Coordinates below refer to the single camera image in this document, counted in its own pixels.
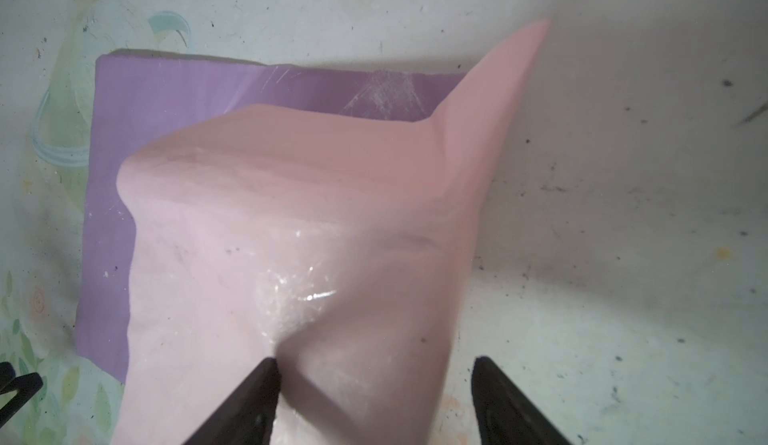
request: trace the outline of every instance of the stained white surface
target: stained white surface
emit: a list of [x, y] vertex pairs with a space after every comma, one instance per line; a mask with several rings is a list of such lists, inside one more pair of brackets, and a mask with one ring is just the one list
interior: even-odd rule
[[[554, 18], [434, 445], [478, 443], [478, 354], [575, 444], [768, 443], [768, 113], [740, 124], [768, 100], [768, 0], [129, 1], [185, 16], [198, 54], [367, 70], [466, 70]], [[11, 177], [66, 3], [0, 0], [3, 261], [23, 259]]]

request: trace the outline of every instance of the purple cloth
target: purple cloth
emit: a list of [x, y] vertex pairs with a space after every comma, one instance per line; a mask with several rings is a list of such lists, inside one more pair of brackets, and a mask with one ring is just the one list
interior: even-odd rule
[[77, 352], [125, 382], [128, 270], [136, 227], [118, 196], [122, 162], [152, 140], [241, 106], [417, 121], [462, 74], [425, 75], [107, 55], [96, 63], [91, 158], [83, 224]]

